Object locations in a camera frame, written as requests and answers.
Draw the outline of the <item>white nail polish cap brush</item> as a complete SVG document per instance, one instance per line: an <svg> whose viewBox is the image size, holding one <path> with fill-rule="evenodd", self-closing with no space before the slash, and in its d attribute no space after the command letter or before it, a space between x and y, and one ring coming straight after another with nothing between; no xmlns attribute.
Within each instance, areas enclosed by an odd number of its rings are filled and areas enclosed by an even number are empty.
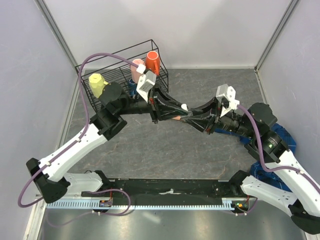
<svg viewBox="0 0 320 240"><path fill-rule="evenodd" d="M189 111L188 106L187 106L185 103L183 103L183 104L181 105L181 108L182 108L184 111L186 111L186 112Z"/></svg>

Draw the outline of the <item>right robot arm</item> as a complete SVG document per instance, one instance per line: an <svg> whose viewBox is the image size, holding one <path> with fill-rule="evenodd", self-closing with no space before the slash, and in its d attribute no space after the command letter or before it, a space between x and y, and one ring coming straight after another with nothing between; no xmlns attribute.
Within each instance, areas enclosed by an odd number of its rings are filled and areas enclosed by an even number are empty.
<svg viewBox="0 0 320 240"><path fill-rule="evenodd" d="M302 167L284 139L272 127L277 118L269 105L255 103L250 108L223 97L208 104L182 108L181 120L208 134L223 129L249 138L248 153L257 159L263 171L274 173L288 187L279 189L270 183L243 174L229 184L235 197L243 194L262 200L286 213L293 223L310 235L320 233L320 185Z"/></svg>

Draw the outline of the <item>blue plaid sleeve forearm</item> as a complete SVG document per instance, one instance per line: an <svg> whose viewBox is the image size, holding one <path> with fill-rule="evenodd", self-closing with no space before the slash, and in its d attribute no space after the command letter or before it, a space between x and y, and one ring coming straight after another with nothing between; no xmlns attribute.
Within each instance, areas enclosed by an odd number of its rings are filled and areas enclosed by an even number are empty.
<svg viewBox="0 0 320 240"><path fill-rule="evenodd" d="M234 132L228 131L228 130L223 130L223 129L220 129L220 128L216 128L214 130L214 132L215 133L219 133L219 134L225 134L225 135L238 137L241 142L249 142L251 140L250 138L242 136L242 135L240 135L238 133L234 133Z"/></svg>

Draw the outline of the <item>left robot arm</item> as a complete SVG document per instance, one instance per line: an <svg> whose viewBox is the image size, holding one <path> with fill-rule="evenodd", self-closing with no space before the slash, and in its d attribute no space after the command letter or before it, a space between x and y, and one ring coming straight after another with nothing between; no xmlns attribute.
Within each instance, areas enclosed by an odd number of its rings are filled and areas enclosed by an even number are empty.
<svg viewBox="0 0 320 240"><path fill-rule="evenodd" d="M158 86L152 90L152 94L144 93L143 97L133 99L116 82L104 85L98 98L101 109L76 136L51 155L27 161L31 178L47 204L56 202L66 194L94 192L104 197L109 193L110 185L101 172L94 171L86 176L84 173L69 174L68 171L127 125L123 115L149 114L154 122L190 115L186 104L166 95Z"/></svg>

